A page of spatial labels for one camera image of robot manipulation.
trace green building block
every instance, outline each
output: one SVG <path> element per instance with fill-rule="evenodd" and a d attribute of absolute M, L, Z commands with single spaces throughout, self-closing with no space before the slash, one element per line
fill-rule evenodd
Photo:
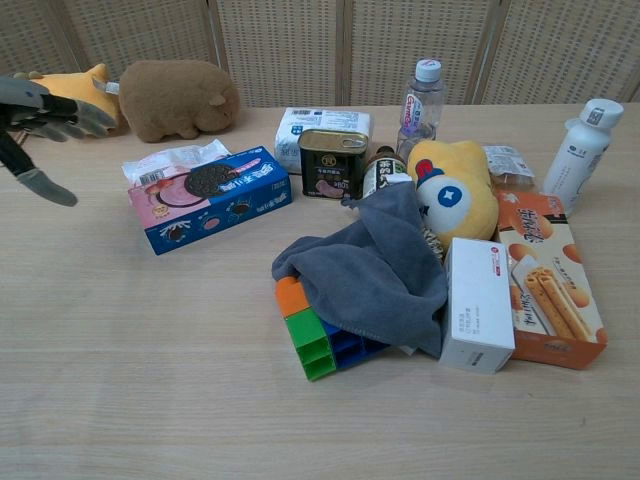
<path fill-rule="evenodd" d="M 329 339 L 320 318 L 307 308 L 285 318 L 293 346 L 309 380 L 336 370 Z"/>

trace wooden table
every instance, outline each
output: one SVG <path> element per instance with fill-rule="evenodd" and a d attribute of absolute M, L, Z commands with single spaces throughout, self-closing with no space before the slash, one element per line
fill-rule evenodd
<path fill-rule="evenodd" d="M 514 145 L 542 179 L 580 108 L 447 106 L 440 138 Z M 399 109 L 361 109 L 393 143 Z M 271 149 L 282 112 L 245 111 L 218 138 Z M 0 478 L 637 478 L 640 105 L 571 218 L 610 339 L 586 371 L 476 376 L 389 349 L 307 382 L 271 262 L 353 214 L 296 177 L 292 205 L 157 257 L 120 165 L 189 143 L 30 138 L 71 209 L 0 170 Z"/>

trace woven wall panel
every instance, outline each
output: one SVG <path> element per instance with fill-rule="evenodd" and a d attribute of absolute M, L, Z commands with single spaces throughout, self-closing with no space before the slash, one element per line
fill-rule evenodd
<path fill-rule="evenodd" d="M 335 103 L 335 0 L 218 0 L 229 72 L 252 107 Z"/>
<path fill-rule="evenodd" d="M 482 103 L 626 101 L 639 62 L 637 0 L 512 0 Z"/>
<path fill-rule="evenodd" d="M 39 0 L 0 0 L 0 75 L 73 71 L 56 45 Z"/>
<path fill-rule="evenodd" d="M 112 78 L 141 59 L 211 58 L 201 0 L 64 0 L 91 64 L 106 63 Z"/>
<path fill-rule="evenodd" d="M 463 102 L 487 0 L 354 2 L 352 105 L 400 104 L 422 57 L 442 62 L 447 103 Z"/>

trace white plastic bottle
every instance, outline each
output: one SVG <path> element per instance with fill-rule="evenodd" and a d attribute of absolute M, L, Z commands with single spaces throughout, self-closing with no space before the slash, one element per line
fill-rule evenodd
<path fill-rule="evenodd" d="M 567 136 L 547 173 L 542 193 L 560 197 L 567 215 L 609 147 L 611 129 L 623 112 L 622 105 L 613 100 L 594 98 L 587 102 L 579 118 L 565 123 Z"/>
<path fill-rule="evenodd" d="M 396 153 L 405 162 L 416 143 L 436 138 L 446 92 L 441 70 L 440 62 L 423 58 L 418 60 L 415 76 L 407 83 L 396 146 Z"/>

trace microfiber cloth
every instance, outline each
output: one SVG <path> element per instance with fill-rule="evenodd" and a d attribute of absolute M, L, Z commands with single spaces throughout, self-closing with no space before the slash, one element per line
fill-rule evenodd
<path fill-rule="evenodd" d="M 314 311 L 338 328 L 440 357 L 434 313 L 447 300 L 447 280 L 422 236 L 415 185 L 343 205 L 357 207 L 359 220 L 326 238 L 296 240 L 273 262 L 273 278 L 299 276 Z"/>

